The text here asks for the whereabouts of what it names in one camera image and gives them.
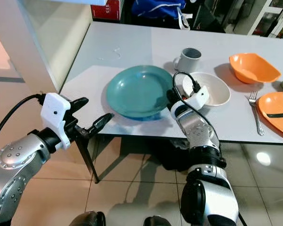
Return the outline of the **white shelf unit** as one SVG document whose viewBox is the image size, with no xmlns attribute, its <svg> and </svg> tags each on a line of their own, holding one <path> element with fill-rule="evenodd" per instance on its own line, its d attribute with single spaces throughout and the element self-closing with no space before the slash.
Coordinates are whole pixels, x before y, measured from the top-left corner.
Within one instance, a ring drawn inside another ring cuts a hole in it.
<svg viewBox="0 0 283 226">
<path fill-rule="evenodd" d="M 248 35 L 283 39 L 283 0 L 255 0 L 250 19 Z"/>
</svg>

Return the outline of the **white ceramic bowl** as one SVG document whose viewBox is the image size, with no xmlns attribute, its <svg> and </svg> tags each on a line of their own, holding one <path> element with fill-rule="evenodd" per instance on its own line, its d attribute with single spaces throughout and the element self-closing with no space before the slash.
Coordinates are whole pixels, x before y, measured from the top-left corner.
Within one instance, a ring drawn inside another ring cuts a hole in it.
<svg viewBox="0 0 283 226">
<path fill-rule="evenodd" d="M 210 73 L 191 73 L 191 77 L 200 84 L 200 87 L 208 88 L 208 101 L 204 104 L 208 107 L 218 107 L 227 103 L 231 97 L 231 92 L 227 84 L 221 78 Z M 186 99 L 193 94 L 193 84 L 191 79 L 179 73 L 175 84 L 180 94 Z"/>
</svg>

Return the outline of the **black right robot foot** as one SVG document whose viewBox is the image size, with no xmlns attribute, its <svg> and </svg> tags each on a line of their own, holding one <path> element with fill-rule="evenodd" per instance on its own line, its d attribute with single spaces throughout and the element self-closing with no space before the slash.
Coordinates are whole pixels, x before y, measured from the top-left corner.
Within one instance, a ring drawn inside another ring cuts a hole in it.
<svg viewBox="0 0 283 226">
<path fill-rule="evenodd" d="M 161 216 L 152 216 L 147 217 L 144 220 L 143 226 L 172 226 L 166 218 L 163 218 Z"/>
</svg>

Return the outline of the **black robot foot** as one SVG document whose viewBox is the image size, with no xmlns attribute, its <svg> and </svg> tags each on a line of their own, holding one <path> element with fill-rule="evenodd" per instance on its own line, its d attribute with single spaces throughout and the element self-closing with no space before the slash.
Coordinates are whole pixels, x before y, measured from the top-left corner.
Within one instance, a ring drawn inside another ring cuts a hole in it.
<svg viewBox="0 0 283 226">
<path fill-rule="evenodd" d="M 144 220 L 143 226 L 172 226 L 166 218 L 163 218 L 161 216 L 152 216 L 147 217 Z"/>
<path fill-rule="evenodd" d="M 68 226 L 106 226 L 106 217 L 102 211 L 87 211 L 77 215 Z"/>
</svg>

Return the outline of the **red cardboard box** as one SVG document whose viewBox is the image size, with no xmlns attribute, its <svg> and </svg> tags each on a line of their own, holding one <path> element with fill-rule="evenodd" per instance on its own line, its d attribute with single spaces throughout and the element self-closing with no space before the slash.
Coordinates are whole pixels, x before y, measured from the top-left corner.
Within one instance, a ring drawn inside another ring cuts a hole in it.
<svg viewBox="0 0 283 226">
<path fill-rule="evenodd" d="M 91 6 L 93 19 L 120 21 L 122 0 L 107 0 L 104 6 Z"/>
</svg>

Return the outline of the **teal ceramic plate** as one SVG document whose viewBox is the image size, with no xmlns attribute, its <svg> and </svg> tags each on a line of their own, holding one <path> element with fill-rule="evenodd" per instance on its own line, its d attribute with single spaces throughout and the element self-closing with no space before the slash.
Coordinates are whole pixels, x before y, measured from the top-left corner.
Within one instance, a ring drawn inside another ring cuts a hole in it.
<svg viewBox="0 0 283 226">
<path fill-rule="evenodd" d="M 151 65 L 133 66 L 117 73 L 106 86 L 109 107 L 125 118 L 154 121 L 169 101 L 166 93 L 173 88 L 172 75 Z"/>
</svg>

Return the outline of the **orange plastic plate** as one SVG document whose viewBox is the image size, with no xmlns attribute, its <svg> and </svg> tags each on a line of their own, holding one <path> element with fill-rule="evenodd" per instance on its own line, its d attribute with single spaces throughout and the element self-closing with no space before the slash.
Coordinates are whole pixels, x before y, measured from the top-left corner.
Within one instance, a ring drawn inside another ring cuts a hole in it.
<svg viewBox="0 0 283 226">
<path fill-rule="evenodd" d="M 258 100 L 260 114 L 280 133 L 283 134 L 283 118 L 269 118 L 267 114 L 283 113 L 283 92 L 271 92 Z"/>
</svg>

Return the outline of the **black left robot foot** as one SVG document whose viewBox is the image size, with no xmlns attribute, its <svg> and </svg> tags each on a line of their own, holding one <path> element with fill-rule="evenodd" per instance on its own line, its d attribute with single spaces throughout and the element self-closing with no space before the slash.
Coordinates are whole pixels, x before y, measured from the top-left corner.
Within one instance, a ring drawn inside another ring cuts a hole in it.
<svg viewBox="0 0 283 226">
<path fill-rule="evenodd" d="M 106 226 L 106 217 L 102 211 L 87 211 L 77 215 L 68 226 Z"/>
</svg>

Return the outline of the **silver metal fork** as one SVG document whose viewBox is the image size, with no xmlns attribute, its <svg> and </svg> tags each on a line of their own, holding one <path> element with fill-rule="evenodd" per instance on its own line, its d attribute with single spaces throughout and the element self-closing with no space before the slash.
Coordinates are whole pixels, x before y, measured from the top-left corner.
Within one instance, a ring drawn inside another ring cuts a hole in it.
<svg viewBox="0 0 283 226">
<path fill-rule="evenodd" d="M 262 127 L 262 123 L 260 122 L 260 117 L 259 117 L 259 113 L 258 113 L 258 106 L 257 106 L 257 101 L 258 99 L 258 92 L 252 92 L 250 93 L 249 96 L 247 96 L 247 100 L 249 102 L 249 105 L 251 106 L 252 110 L 253 110 L 253 114 L 254 114 L 254 119 L 256 122 L 256 127 L 257 127 L 257 133 L 260 136 L 263 136 L 265 134 L 264 132 L 264 128 Z"/>
</svg>

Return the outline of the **grey ceramic mug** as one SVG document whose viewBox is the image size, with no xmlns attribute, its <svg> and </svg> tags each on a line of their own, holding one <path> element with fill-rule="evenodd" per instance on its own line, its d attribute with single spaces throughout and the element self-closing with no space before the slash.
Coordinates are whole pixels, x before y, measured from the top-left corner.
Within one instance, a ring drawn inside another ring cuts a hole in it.
<svg viewBox="0 0 283 226">
<path fill-rule="evenodd" d="M 184 48 L 180 56 L 174 58 L 173 66 L 180 73 L 194 73 L 200 63 L 202 53 L 195 48 Z"/>
</svg>

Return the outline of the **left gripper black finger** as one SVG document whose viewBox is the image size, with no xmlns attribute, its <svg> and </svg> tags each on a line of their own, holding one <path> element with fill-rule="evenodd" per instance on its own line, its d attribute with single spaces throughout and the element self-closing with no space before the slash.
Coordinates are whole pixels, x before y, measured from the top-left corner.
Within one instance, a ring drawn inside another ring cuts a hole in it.
<svg viewBox="0 0 283 226">
<path fill-rule="evenodd" d="M 104 129 L 105 125 L 107 125 L 107 123 L 109 123 L 109 121 L 113 118 L 114 118 L 113 113 L 106 113 L 102 115 L 100 118 L 97 118 L 92 124 L 92 126 L 89 127 L 89 129 L 87 129 L 88 137 L 91 138 L 96 134 L 98 134 L 99 132 L 101 132 Z"/>
<path fill-rule="evenodd" d="M 89 99 L 87 97 L 80 97 L 79 99 L 75 99 L 70 101 L 70 113 L 75 113 L 83 106 L 85 106 L 89 102 Z"/>
</svg>

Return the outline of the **orange plastic bowl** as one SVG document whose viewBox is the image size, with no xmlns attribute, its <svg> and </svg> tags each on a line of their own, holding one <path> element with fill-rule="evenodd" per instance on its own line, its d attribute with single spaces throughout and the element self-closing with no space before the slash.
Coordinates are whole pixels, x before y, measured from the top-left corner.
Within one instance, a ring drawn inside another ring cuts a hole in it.
<svg viewBox="0 0 283 226">
<path fill-rule="evenodd" d="M 229 63 L 234 76 L 246 84 L 271 83 L 282 75 L 270 62 L 254 52 L 229 56 Z"/>
</svg>

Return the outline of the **dark metal table leg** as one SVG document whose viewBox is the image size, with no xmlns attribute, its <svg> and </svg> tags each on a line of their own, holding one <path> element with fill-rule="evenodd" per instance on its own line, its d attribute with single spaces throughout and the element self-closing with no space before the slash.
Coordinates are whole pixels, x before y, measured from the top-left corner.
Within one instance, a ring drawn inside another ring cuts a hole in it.
<svg viewBox="0 0 283 226">
<path fill-rule="evenodd" d="M 75 140 L 75 143 L 79 149 L 79 152 L 81 154 L 81 157 L 83 158 L 83 161 L 85 163 L 85 165 L 87 166 L 87 169 L 92 177 L 92 181 L 97 184 L 99 183 L 100 179 L 98 177 L 97 171 L 94 167 L 93 164 L 93 159 L 92 159 L 92 155 L 89 152 L 89 141 L 90 138 L 85 138 L 85 137 L 80 137 L 77 138 L 77 140 Z"/>
</svg>

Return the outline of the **black chair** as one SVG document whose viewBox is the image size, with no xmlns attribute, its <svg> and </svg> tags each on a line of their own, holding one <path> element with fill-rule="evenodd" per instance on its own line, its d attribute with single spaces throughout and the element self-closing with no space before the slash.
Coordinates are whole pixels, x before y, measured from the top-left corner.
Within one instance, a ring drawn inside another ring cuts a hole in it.
<svg viewBox="0 0 283 226">
<path fill-rule="evenodd" d="M 207 0 L 185 0 L 185 7 L 182 12 L 193 15 L 191 19 L 188 19 L 190 30 L 225 33 L 224 28 L 208 8 L 206 1 Z"/>
</svg>

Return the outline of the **blue fabric bag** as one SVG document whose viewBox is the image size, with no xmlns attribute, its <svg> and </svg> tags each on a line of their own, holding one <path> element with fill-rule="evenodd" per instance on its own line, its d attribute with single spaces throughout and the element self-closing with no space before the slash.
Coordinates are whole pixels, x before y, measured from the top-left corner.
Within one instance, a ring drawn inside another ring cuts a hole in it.
<svg viewBox="0 0 283 226">
<path fill-rule="evenodd" d="M 185 0 L 133 0 L 131 13 L 146 18 L 189 19 L 190 15 L 183 13 L 184 8 Z"/>
</svg>

